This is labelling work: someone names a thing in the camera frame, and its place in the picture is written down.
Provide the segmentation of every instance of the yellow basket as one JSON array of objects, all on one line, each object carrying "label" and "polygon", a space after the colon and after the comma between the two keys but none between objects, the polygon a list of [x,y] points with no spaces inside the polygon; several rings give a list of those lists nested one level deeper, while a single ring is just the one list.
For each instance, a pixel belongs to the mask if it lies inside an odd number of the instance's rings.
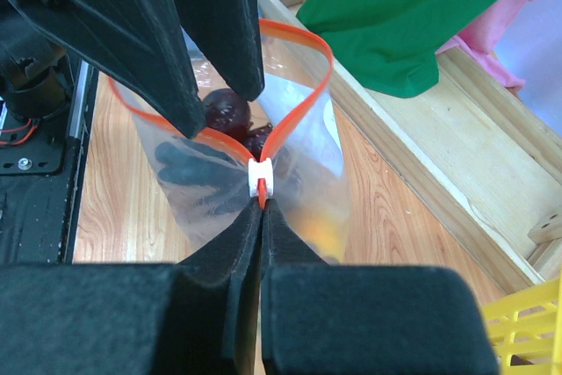
[{"label": "yellow basket", "polygon": [[561,302],[562,277],[483,306],[503,375],[562,375]]}]

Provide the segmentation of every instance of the wooden frame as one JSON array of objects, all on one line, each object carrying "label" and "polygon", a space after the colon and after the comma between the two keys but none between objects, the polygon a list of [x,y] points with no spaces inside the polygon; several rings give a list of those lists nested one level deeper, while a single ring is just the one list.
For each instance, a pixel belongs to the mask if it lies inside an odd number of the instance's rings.
[{"label": "wooden frame", "polygon": [[[304,0],[258,0],[302,26]],[[440,82],[408,100],[362,87],[339,63],[336,104],[506,292],[559,274],[562,140],[469,56],[438,56]]]}]

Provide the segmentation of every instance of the green cloth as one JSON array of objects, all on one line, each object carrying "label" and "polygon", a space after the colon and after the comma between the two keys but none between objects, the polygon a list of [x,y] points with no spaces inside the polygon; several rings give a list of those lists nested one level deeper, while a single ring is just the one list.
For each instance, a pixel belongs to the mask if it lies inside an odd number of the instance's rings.
[{"label": "green cloth", "polygon": [[496,0],[306,0],[299,20],[365,87],[413,97],[438,82],[435,51]]}]

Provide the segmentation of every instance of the red wire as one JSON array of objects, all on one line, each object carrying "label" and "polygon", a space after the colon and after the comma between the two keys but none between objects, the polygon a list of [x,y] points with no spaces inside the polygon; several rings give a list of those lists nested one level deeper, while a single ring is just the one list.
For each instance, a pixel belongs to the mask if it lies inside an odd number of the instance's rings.
[{"label": "red wire", "polygon": [[32,128],[29,130],[29,132],[21,140],[15,141],[15,142],[0,141],[0,145],[8,145],[10,147],[13,147],[15,145],[21,145],[31,138],[31,136],[33,135],[33,133],[35,132],[36,129],[37,129],[36,125],[32,126]]},{"label": "red wire", "polygon": [[22,129],[26,129],[31,123],[32,123],[32,120],[29,119],[29,120],[27,120],[27,123],[24,126],[14,127],[12,129],[0,129],[0,133],[10,133],[10,132],[21,131]]}]

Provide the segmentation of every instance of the dark purple fruit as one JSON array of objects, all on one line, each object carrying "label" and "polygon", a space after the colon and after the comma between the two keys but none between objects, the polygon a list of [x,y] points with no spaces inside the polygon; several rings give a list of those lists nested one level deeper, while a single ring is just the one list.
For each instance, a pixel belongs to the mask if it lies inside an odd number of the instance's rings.
[{"label": "dark purple fruit", "polygon": [[267,140],[267,137],[270,136],[272,130],[273,126],[271,125],[271,123],[268,123],[266,126],[252,129],[248,132],[246,139],[242,142],[244,147],[246,147],[248,151],[252,153],[256,160],[260,159],[260,155],[262,155],[263,144],[265,144],[265,140]]},{"label": "dark purple fruit", "polygon": [[229,88],[209,93],[203,99],[206,125],[242,142],[249,129],[249,105]]}]

